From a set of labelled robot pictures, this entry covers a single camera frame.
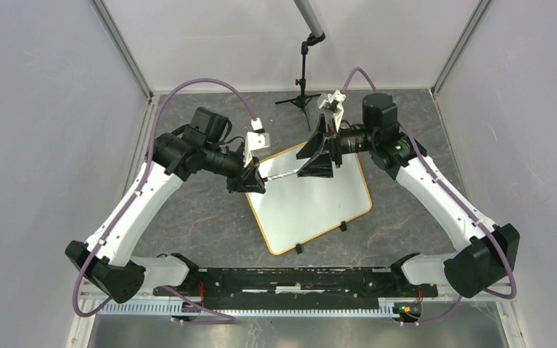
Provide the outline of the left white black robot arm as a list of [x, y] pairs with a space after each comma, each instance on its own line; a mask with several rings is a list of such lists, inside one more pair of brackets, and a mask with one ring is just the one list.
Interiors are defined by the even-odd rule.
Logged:
[[255, 155], [268, 149], [269, 135], [261, 119], [252, 120], [251, 126], [243, 143], [232, 151], [224, 139], [231, 121], [198, 107], [189, 123], [154, 140], [152, 155], [125, 196], [85, 241], [69, 243], [67, 258], [118, 304], [160, 286], [172, 286], [185, 296], [193, 294], [199, 276], [183, 257], [135, 257], [133, 250], [168, 198], [199, 171], [223, 176], [230, 192], [265, 193]]

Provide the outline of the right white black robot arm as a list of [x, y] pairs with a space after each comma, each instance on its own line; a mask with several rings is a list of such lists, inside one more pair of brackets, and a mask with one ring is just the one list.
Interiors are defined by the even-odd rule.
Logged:
[[392, 96], [372, 93], [363, 98], [361, 123], [343, 120], [345, 94], [319, 96], [320, 115], [313, 134], [296, 158], [305, 164], [297, 176], [331, 178], [348, 154], [367, 152], [375, 166], [407, 189], [440, 224], [454, 252], [411, 254], [397, 261], [390, 287], [408, 296], [418, 285], [447, 285], [460, 296], [472, 298], [486, 292], [514, 299], [517, 284], [513, 269], [520, 234], [507, 223], [497, 224], [470, 203], [442, 174], [425, 148], [398, 121]]

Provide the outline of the black whiteboard marker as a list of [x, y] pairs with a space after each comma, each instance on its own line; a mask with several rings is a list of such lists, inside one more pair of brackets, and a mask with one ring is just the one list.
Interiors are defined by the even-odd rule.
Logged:
[[269, 182], [269, 181], [275, 181], [281, 178], [286, 178], [292, 175], [296, 175], [298, 173], [298, 169], [293, 169], [293, 170], [289, 170], [283, 173], [278, 173], [278, 174], [273, 174], [273, 175], [269, 175], [267, 177], [263, 178], [263, 182]]

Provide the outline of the yellow framed whiteboard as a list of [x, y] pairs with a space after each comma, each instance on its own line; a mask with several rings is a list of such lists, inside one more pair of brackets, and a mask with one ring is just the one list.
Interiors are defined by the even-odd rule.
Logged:
[[366, 214], [373, 206], [356, 154], [343, 157], [333, 178], [295, 174], [265, 184], [247, 200], [271, 254], [280, 255]]

